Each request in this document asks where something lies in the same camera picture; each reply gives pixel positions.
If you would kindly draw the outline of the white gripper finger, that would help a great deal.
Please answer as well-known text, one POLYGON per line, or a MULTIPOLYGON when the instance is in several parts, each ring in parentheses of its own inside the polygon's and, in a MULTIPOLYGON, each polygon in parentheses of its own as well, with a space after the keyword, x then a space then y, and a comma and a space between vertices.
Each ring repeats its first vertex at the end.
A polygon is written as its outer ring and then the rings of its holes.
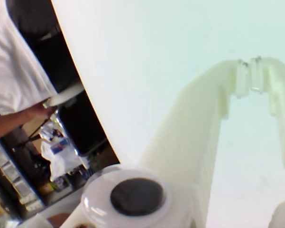
POLYGON ((170 191, 154 227, 205 227, 221 122, 231 96, 248 91, 249 65, 238 60, 213 66, 180 92, 139 161, 170 191))
POLYGON ((256 57, 250 60, 251 89, 267 92, 269 109, 277 118, 277 125, 285 166, 285 64, 272 57, 256 57))

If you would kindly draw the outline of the person's right hand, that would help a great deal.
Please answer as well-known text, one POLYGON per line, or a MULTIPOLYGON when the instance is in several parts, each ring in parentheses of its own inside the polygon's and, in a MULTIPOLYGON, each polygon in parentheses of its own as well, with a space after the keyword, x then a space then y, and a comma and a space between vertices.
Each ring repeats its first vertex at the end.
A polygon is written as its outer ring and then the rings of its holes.
POLYGON ((29 108, 29 116, 32 118, 50 118, 57 107, 44 107, 43 103, 38 103, 29 108))

